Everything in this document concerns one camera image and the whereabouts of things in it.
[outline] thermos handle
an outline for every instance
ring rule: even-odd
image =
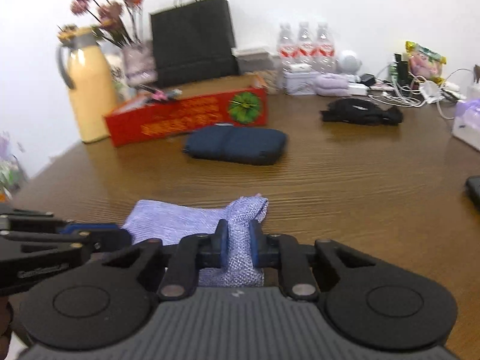
[[[67,47],[64,44],[59,44],[57,47],[57,66],[58,70],[60,72],[61,77],[63,78],[63,81],[65,81],[65,84],[70,89],[75,89],[75,84],[71,80],[71,77],[68,75],[67,71],[65,70],[65,65],[63,64],[63,57],[62,57],[62,50],[64,47]]]

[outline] food package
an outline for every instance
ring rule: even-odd
[[[447,63],[447,58],[420,46],[418,43],[406,41],[405,49],[410,56],[410,73],[414,76],[422,76],[435,83],[442,82],[442,68]]]

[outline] wood grain surface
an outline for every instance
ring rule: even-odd
[[[19,208],[119,224],[139,199],[225,206],[261,193],[266,232],[332,238],[446,286],[459,306],[448,348],[480,358],[480,214],[464,195],[480,153],[452,138],[435,107],[403,109],[399,127],[323,124],[328,99],[269,98],[268,127],[289,136],[274,166],[190,159],[185,137],[114,149],[79,144],[16,196]]]

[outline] green flower logo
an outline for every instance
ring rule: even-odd
[[[229,103],[230,117],[241,124],[253,123],[262,113],[262,109],[260,97],[251,92],[239,93]]]

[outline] red cardboard box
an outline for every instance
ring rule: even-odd
[[[228,76],[180,85],[177,101],[143,106],[143,93],[105,116],[114,146],[163,138],[215,123],[264,126],[266,83],[257,75]]]

